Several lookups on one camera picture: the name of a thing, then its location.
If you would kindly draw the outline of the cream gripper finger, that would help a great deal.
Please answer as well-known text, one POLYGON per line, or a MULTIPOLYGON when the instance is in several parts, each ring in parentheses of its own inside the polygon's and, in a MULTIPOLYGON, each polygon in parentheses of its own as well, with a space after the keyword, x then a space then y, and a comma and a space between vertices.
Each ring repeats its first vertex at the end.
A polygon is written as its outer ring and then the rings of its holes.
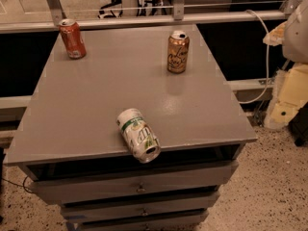
POLYGON ((266 34, 263 43, 269 46, 277 46, 283 42, 286 22, 279 24, 273 30, 266 34))
POLYGON ((278 70, 264 126, 278 130, 289 124, 308 102, 308 65, 295 63, 288 71, 278 70))

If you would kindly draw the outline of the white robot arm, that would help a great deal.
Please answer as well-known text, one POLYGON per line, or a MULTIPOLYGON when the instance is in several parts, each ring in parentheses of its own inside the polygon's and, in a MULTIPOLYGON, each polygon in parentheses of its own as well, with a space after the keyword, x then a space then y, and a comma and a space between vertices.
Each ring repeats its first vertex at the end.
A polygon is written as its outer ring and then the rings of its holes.
POLYGON ((308 0, 302 0, 287 21, 267 33, 263 43, 281 44, 283 56, 294 62, 274 77, 264 125, 276 130, 287 126, 308 102, 308 0))

